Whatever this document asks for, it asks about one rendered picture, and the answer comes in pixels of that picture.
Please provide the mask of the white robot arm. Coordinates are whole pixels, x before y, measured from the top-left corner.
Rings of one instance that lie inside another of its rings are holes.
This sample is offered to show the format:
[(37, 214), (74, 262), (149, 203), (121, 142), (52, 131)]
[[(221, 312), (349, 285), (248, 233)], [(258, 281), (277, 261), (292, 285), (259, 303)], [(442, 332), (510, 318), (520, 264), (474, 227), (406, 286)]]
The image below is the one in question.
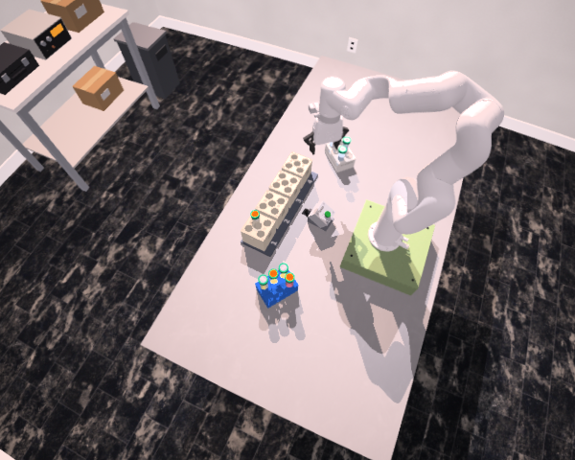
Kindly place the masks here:
[(369, 229), (368, 238), (375, 248), (408, 249), (409, 244), (402, 242), (408, 242), (403, 234), (420, 232), (452, 213), (455, 207), (452, 184), (486, 162), (492, 147), (492, 131), (502, 123), (504, 109), (478, 84), (456, 71), (404, 81), (373, 76), (356, 81), (348, 91), (345, 89), (342, 79), (324, 79), (319, 102), (309, 103), (310, 114), (316, 113), (314, 118), (329, 125), (337, 123), (340, 116), (353, 121), (372, 100), (388, 96), (390, 107), (397, 114), (439, 112), (451, 107), (461, 114), (456, 123), (455, 145), (418, 172), (417, 184), (411, 177), (396, 181), (378, 226), (375, 222)]

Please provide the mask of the blue tube rack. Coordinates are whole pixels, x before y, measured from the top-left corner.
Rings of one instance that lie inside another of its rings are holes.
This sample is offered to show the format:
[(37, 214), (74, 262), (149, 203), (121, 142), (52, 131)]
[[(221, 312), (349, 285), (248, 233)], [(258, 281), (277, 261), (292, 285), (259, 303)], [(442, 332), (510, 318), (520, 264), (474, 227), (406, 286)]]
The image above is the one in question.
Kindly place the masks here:
[[(278, 272), (279, 272), (279, 270), (278, 270)], [(271, 306), (275, 305), (276, 303), (280, 302), (281, 300), (285, 299), (286, 297), (290, 296), (292, 293), (294, 293), (298, 290), (298, 284), (295, 281), (295, 279), (294, 279), (293, 286), (287, 287), (285, 278), (280, 277), (280, 272), (279, 272), (279, 276), (278, 276), (278, 283), (271, 284), (269, 281), (269, 277), (268, 277), (268, 288), (267, 289), (261, 289), (259, 282), (255, 283), (255, 286), (256, 286), (256, 290), (259, 292), (262, 299), (264, 300), (264, 303), (266, 304), (267, 308), (270, 308)]]

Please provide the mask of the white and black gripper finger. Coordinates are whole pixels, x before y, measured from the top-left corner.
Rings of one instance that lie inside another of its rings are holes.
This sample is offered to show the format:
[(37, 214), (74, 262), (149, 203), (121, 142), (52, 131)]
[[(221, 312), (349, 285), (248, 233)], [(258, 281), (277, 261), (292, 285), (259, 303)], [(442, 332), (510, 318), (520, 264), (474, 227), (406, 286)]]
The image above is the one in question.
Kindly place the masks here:
[(315, 154), (315, 143), (313, 142), (313, 132), (309, 133), (308, 135), (306, 135), (305, 137), (303, 137), (304, 142), (310, 146), (310, 152), (312, 153), (312, 155)]
[[(343, 127), (342, 139), (346, 136), (346, 134), (347, 134), (349, 131), (350, 131), (350, 130), (349, 130), (347, 127), (345, 127), (345, 126)], [(338, 143), (340, 143), (340, 142), (342, 141), (342, 139), (341, 139), (340, 141), (337, 141), (337, 142), (334, 142), (334, 143), (333, 143), (333, 145), (334, 145), (334, 147), (335, 147), (336, 150), (338, 150), (338, 146), (340, 145), (340, 144), (338, 144)]]

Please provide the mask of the white tube rack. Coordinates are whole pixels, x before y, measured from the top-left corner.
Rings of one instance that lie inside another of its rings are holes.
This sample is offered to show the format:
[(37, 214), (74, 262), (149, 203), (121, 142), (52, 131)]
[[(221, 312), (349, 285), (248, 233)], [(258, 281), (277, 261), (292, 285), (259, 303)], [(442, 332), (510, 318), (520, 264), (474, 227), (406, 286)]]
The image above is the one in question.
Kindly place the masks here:
[[(329, 151), (329, 150), (330, 150), (330, 151)], [(335, 152), (334, 152), (334, 150), (335, 150)], [(350, 150), (350, 148), (348, 149), (348, 151), (347, 151), (347, 153), (346, 153), (347, 156), (345, 156), (344, 161), (338, 161), (338, 160), (337, 160), (338, 149), (330, 148), (330, 144), (326, 144), (326, 146), (325, 146), (325, 151), (324, 151), (324, 152), (326, 153), (327, 157), (329, 158), (330, 162), (331, 162), (332, 165), (333, 165), (333, 168), (335, 169), (335, 171), (336, 171), (337, 173), (338, 173), (338, 172), (341, 172), (341, 171), (345, 171), (345, 170), (351, 169), (351, 168), (354, 166), (355, 162), (356, 162), (356, 158), (355, 158), (354, 154), (352, 153), (352, 151)], [(331, 152), (331, 153), (330, 153), (330, 152)], [(334, 153), (335, 153), (335, 154), (334, 154)], [(349, 153), (349, 154), (348, 154), (348, 153)], [(352, 154), (353, 157), (351, 157), (350, 154)], [(347, 158), (346, 158), (346, 157), (347, 157)], [(350, 159), (349, 159), (349, 158), (350, 158)], [(337, 162), (338, 165), (337, 165), (335, 162)]]

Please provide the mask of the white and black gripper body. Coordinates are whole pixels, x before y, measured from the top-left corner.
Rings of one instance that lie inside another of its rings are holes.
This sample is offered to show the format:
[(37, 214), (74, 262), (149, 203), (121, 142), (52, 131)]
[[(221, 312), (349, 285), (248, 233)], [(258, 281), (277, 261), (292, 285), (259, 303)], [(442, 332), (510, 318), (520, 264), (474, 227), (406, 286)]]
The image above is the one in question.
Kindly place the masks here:
[(312, 130), (313, 141), (315, 145), (324, 145), (332, 142), (339, 141), (343, 132), (343, 118), (335, 124), (324, 124), (318, 118), (314, 119)]

